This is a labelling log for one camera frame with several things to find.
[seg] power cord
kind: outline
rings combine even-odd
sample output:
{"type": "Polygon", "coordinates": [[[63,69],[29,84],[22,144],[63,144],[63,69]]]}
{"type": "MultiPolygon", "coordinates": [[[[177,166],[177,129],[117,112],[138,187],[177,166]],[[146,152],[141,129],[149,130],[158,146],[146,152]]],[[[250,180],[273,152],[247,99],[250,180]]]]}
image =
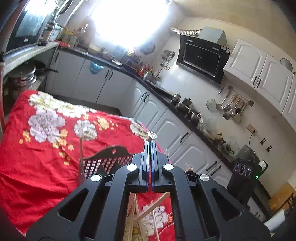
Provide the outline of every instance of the power cord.
{"type": "Polygon", "coordinates": [[[255,131],[252,132],[251,136],[250,136],[250,140],[249,140],[249,147],[250,147],[250,141],[251,141],[251,138],[252,136],[254,135],[255,131]]]}

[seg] floral tablecloth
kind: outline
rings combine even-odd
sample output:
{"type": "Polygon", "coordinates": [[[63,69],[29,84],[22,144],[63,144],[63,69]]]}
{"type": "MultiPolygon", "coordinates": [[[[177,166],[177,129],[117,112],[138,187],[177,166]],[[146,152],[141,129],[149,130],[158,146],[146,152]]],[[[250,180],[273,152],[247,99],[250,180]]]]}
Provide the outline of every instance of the floral tablecloth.
{"type": "MultiPolygon", "coordinates": [[[[134,119],[72,105],[43,92],[25,91],[14,104],[0,147],[0,205],[21,233],[77,187],[81,130],[85,157],[110,145],[140,153],[148,137],[134,119]]],[[[159,195],[138,194],[140,210],[159,195]]],[[[169,198],[155,214],[160,240],[175,240],[169,198]]],[[[139,224],[155,240],[151,215],[139,224]]],[[[141,240],[137,225],[133,240],[141,240]]]]}

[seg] silver flexible duct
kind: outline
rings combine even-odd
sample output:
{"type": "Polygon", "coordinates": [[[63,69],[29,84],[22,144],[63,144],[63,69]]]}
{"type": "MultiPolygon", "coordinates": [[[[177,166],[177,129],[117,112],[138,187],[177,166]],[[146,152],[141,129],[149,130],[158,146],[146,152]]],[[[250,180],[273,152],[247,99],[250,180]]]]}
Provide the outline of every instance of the silver flexible duct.
{"type": "Polygon", "coordinates": [[[202,31],[202,29],[200,29],[200,30],[182,30],[182,29],[172,27],[171,31],[175,34],[197,37],[200,34],[200,32],[202,31]]]}

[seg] microwave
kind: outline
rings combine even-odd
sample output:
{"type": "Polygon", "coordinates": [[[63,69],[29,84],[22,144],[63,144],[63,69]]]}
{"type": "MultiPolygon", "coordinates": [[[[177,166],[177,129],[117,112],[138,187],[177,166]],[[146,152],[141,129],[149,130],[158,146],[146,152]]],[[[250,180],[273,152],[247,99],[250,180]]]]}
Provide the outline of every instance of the microwave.
{"type": "Polygon", "coordinates": [[[18,50],[37,45],[56,6],[56,0],[18,1],[0,32],[2,59],[12,57],[18,50]]]}
{"type": "Polygon", "coordinates": [[[177,65],[215,84],[221,84],[223,68],[230,55],[230,49],[222,45],[180,35],[180,50],[177,65]]]}

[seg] frying pan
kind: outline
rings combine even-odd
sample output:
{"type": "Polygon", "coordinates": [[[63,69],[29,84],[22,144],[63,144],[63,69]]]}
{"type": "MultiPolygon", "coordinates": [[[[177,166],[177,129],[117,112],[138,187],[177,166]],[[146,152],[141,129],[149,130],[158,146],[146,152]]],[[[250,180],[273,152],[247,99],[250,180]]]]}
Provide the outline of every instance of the frying pan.
{"type": "Polygon", "coordinates": [[[57,72],[57,70],[55,69],[48,69],[46,68],[46,64],[42,63],[41,61],[38,60],[30,60],[30,63],[32,63],[35,67],[36,67],[36,71],[35,74],[36,75],[41,75],[43,74],[45,71],[53,71],[53,72],[57,72]]]}

